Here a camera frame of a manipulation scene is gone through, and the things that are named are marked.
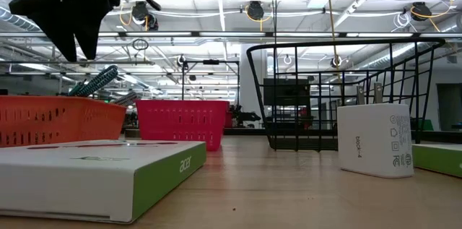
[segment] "orange basket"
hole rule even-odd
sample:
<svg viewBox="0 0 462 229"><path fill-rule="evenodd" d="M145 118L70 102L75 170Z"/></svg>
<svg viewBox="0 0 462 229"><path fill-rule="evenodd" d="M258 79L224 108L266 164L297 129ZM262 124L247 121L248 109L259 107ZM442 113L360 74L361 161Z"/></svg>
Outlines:
<svg viewBox="0 0 462 229"><path fill-rule="evenodd" d="M0 147L118 139L125 112L88 98L0 96Z"/></svg>

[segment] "table surface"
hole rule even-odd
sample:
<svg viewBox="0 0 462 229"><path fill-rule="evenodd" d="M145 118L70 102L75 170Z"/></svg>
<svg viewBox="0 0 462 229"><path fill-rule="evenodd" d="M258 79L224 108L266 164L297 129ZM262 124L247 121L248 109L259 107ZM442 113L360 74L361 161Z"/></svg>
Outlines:
<svg viewBox="0 0 462 229"><path fill-rule="evenodd" d="M462 228L462 179L420 169L376 178L339 170L337 159L275 152L265 137L225 137L132 225L0 217L0 228Z"/></svg>

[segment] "ceiling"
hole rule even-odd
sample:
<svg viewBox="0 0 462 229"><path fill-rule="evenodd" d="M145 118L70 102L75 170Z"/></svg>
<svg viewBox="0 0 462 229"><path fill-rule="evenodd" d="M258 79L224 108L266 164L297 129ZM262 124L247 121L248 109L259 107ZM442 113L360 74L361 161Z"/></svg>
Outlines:
<svg viewBox="0 0 462 229"><path fill-rule="evenodd" d="M0 7L8 9L8 3L11 0L0 0ZM122 6L114 8L103 20L101 32L125 32L125 31L144 31L144 28L135 23L124 25L123 21L128 22L130 8L135 1L141 0L123 0ZM273 0L221 0L223 14L220 14L220 0L155 0L162 5L161 12L154 12L159 22L159 31L240 31L240 32L273 32L274 17L271 14L273 9ZM265 10L265 22L260 24L248 19L245 13L245 7L250 1L260 1ZM375 32L389 33L394 31L399 32L435 32L435 28L429 20L417 22L409 20L406 22L405 17L401 16L401 22L406 23L406 27L397 27L400 24L397 22L399 13L406 8L408 11L412 3L415 1L424 1L431 9L432 13L442 14L441 17L434 18L436 25L444 25L446 21L452 20L462 9L462 0L331 0L331 8L328 0L277 0L277 31L278 32L327 32L330 31L331 18L330 10L332 10L333 21L336 23L336 32ZM346 17L342 17L342 13L350 8ZM0 20L0 32L24 32L20 27L16 27L7 21ZM146 38L151 44L145 51L136 51L132 48L130 42L133 39L126 38L123 40L117 38L101 38L100 46L97 48L97 60L113 61L117 64L118 61L150 61L151 64L145 65L119 65L120 72L146 73L151 72L157 76L139 75L138 80L152 87L168 90L168 94L178 94L178 88L175 84L175 79L180 77L161 76L167 72L178 71L176 69L176 61L179 55L185 56L188 60L202 59L220 59L220 60L239 60L241 52L241 44L243 43L272 43L273 39L268 38L175 38L174 42L170 38ZM46 55L48 58L52 55L52 45L43 42L40 38L7 38L9 42L13 42L17 46L29 48L37 52L35 59L40 59ZM343 59L348 59L349 64L360 64L367 58L374 56L379 51L383 50L384 46L342 46L337 47L337 53ZM299 56L299 68L307 70L324 70L331 67L330 60L334 57L334 50L330 46L307 48L301 50ZM279 59L279 71L289 71L293 64L284 63L284 59L289 61L295 57L295 52L292 49L279 49L277 51ZM59 52L56 54L58 60L64 60ZM273 56L273 51L267 51L268 56ZM105 65L90 65L88 67L67 68L66 71L74 72L98 72ZM33 69L23 69L22 71L32 71ZM224 64L216 66L204 66L198 64L191 70L191 73L200 72L219 72L222 76L197 76L196 81L190 81L195 84L237 84L237 76L232 72L230 66ZM73 79L79 80L82 77L75 76ZM121 88L122 84L114 83L113 88ZM129 85L127 88L139 88L138 86ZM210 90L204 90L210 94L220 94L220 98L229 98L234 100L235 92L232 87L228 87L231 91L216 91L223 87L212 87Z"/></svg>

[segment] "pink basket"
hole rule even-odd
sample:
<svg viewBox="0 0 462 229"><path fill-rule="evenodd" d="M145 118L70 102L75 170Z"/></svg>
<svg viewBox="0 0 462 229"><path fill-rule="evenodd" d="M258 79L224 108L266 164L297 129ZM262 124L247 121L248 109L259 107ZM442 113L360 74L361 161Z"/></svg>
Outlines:
<svg viewBox="0 0 462 229"><path fill-rule="evenodd" d="M138 100L141 139L200 141L216 151L229 106L227 101Z"/></svg>

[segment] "white box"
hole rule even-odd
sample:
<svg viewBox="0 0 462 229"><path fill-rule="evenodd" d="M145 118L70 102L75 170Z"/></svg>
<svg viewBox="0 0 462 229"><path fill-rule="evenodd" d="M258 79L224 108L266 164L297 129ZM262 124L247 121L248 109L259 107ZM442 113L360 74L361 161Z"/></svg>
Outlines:
<svg viewBox="0 0 462 229"><path fill-rule="evenodd" d="M205 163L204 142L0 149L0 215L130 223Z"/></svg>
<svg viewBox="0 0 462 229"><path fill-rule="evenodd" d="M338 111L341 169L384 178L414 175L407 105L354 105Z"/></svg>

